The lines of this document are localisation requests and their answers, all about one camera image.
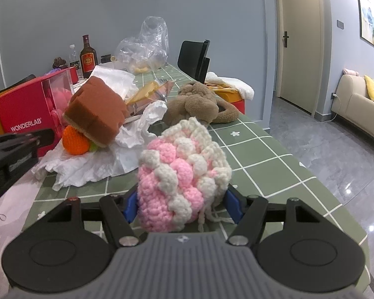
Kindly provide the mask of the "pink white crochet pouch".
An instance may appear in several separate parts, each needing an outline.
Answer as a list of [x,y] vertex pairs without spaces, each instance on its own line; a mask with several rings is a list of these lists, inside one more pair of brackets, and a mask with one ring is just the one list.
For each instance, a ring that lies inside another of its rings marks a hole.
[[139,159],[138,220],[147,232],[177,232],[218,222],[212,211],[232,177],[225,152],[196,118],[181,120],[149,142]]

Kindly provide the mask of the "brown bear-shaped sponge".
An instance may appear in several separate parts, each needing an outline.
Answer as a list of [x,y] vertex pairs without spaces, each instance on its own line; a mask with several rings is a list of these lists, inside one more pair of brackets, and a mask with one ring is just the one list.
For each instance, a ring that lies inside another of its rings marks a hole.
[[97,146],[105,148],[115,140],[130,112],[121,96],[102,79],[90,76],[71,97],[63,117]]

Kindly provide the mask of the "red Wonderlab box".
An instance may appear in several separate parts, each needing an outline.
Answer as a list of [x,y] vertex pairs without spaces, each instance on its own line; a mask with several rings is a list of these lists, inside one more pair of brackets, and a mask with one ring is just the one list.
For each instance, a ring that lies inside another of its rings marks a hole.
[[5,133],[52,129],[52,144],[38,150],[43,157],[62,138],[67,122],[63,114],[73,95],[69,69],[59,70],[20,84],[0,96],[0,123]]

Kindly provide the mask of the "orange crochet fruit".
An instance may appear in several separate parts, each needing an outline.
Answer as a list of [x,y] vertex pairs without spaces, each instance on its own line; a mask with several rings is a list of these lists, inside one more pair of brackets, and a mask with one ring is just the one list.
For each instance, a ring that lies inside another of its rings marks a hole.
[[82,155],[90,149],[90,140],[70,125],[63,130],[62,140],[64,149],[70,155]]

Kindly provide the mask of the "brown pinecone ornament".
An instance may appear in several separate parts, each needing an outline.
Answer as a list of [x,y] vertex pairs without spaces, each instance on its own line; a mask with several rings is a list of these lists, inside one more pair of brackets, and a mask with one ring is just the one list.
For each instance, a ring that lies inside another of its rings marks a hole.
[[52,64],[52,68],[54,70],[66,69],[66,68],[68,68],[67,61],[64,60],[62,57],[55,57],[54,61],[53,61],[53,64]]

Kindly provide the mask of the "clear plastic water bottle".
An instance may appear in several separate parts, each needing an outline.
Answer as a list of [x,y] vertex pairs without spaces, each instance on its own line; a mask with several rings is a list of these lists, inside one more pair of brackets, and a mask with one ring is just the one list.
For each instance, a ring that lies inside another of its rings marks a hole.
[[70,66],[74,67],[76,69],[76,73],[78,76],[78,79],[83,79],[83,73],[80,65],[80,58],[76,52],[76,46],[74,44],[71,44],[69,46],[70,52],[69,52],[69,61],[70,61]]

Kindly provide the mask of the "white towel on stool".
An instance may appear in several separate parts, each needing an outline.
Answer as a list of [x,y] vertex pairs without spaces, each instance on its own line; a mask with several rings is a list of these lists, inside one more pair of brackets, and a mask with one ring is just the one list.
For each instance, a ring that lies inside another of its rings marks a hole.
[[214,72],[207,72],[205,82],[234,88],[244,100],[252,101],[255,96],[253,88],[237,78],[220,77]]

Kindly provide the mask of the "dark liquor bottle red label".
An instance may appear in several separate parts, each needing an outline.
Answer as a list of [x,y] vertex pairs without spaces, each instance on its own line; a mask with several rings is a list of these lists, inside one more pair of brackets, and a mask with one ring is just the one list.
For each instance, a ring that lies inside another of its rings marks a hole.
[[84,78],[89,78],[95,66],[98,64],[96,50],[90,46],[89,35],[82,36],[84,47],[80,52],[80,62]]

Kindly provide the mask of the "yellow foil snack packet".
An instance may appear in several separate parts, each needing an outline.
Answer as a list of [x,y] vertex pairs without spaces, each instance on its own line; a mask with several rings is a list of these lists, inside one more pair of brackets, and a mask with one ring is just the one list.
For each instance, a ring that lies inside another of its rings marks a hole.
[[140,88],[138,92],[129,98],[125,103],[126,105],[132,105],[146,99],[151,101],[166,101],[167,96],[170,94],[170,91],[174,86],[174,83],[175,80],[153,80]]

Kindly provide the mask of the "beige sofa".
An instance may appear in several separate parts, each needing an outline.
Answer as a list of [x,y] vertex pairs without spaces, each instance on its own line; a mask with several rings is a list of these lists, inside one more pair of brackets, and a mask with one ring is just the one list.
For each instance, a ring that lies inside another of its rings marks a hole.
[[374,139],[374,101],[365,78],[343,74],[334,94],[332,112]]

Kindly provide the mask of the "clear plastic bag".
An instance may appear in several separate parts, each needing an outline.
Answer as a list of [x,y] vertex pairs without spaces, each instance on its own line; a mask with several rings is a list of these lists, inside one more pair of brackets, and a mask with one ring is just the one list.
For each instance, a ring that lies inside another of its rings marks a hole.
[[148,16],[138,36],[123,39],[115,57],[132,74],[143,74],[162,68],[168,59],[169,36],[161,17]]

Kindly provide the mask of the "black chair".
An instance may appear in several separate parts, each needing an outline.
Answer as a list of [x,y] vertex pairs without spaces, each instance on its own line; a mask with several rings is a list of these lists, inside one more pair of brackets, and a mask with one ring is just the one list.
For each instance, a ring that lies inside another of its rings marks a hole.
[[183,41],[178,57],[178,68],[203,84],[210,63],[210,58],[207,57],[209,46],[209,40],[203,42]]

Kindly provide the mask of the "pink pillow on sofa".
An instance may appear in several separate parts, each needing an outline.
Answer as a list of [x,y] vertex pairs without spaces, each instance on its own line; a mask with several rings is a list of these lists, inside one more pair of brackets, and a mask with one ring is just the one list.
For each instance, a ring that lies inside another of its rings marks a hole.
[[343,69],[343,74],[344,75],[350,75],[350,76],[359,76],[359,72],[358,71],[355,71],[355,70],[349,70],[347,68],[344,68]]

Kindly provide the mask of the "beige door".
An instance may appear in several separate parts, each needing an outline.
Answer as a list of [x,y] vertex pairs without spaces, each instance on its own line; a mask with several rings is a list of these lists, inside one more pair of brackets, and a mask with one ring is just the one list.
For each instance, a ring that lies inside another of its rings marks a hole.
[[276,94],[315,115],[324,63],[323,0],[276,0]]

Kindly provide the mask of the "framed wall picture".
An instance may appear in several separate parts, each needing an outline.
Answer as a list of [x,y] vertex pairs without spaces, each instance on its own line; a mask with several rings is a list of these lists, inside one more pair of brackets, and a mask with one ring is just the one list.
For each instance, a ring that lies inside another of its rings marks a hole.
[[360,13],[360,36],[374,46],[374,8],[369,0],[358,0]]

